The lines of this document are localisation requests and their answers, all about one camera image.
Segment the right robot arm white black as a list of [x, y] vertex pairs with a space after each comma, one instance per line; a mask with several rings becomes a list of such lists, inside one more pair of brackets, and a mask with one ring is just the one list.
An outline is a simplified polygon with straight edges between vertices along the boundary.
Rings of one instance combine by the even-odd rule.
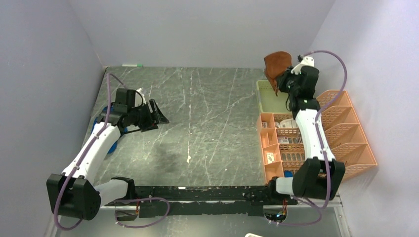
[[276, 77], [280, 92], [289, 96], [289, 108], [299, 128], [305, 161], [293, 177], [272, 179], [274, 187], [267, 190], [271, 204], [279, 204], [286, 195], [299, 198], [331, 200], [335, 197], [345, 174], [345, 165], [333, 155], [323, 130], [321, 106], [314, 98], [319, 70], [303, 66], [296, 74], [288, 67]]

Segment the blue towel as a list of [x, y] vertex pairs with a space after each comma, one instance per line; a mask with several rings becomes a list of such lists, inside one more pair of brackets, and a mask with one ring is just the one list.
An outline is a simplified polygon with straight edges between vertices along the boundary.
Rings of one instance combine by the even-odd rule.
[[116, 149], [118, 140], [128, 132], [127, 126], [120, 121], [122, 115], [115, 111], [111, 103], [110, 109], [105, 106], [94, 119], [91, 134], [95, 138], [92, 146], [95, 155], [111, 154]]

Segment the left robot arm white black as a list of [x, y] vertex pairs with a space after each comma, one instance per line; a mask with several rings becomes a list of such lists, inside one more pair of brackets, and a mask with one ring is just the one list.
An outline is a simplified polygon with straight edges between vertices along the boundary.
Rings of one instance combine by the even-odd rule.
[[46, 187], [55, 217], [66, 216], [82, 220], [93, 219], [99, 208], [115, 200], [124, 205], [136, 201], [134, 181], [114, 177], [94, 186], [99, 167], [112, 146], [126, 133], [129, 126], [145, 132], [167, 124], [155, 100], [146, 100], [140, 90], [119, 88], [116, 97], [97, 117], [96, 124], [76, 158], [60, 174], [51, 174]]

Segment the brown towel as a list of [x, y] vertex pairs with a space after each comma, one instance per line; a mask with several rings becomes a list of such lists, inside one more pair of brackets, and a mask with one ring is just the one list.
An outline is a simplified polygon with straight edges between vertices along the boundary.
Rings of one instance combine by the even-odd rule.
[[283, 75], [286, 69], [292, 65], [292, 56], [288, 52], [277, 51], [265, 56], [264, 63], [264, 74], [275, 95], [278, 96], [276, 77]]

